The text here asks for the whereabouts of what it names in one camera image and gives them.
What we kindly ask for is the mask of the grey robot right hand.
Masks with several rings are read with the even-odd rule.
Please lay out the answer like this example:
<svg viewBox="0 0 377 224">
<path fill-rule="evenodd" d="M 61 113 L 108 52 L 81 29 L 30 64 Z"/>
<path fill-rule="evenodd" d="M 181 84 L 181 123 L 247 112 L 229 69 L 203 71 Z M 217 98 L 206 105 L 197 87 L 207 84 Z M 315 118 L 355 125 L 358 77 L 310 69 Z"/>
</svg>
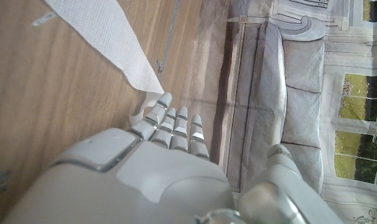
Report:
<svg viewBox="0 0 377 224">
<path fill-rule="evenodd" d="M 276 144 L 266 169 L 234 199 L 210 161 L 202 120 L 158 97 L 129 130 L 110 128 L 63 152 L 6 223 L 339 223 Z"/>
</svg>

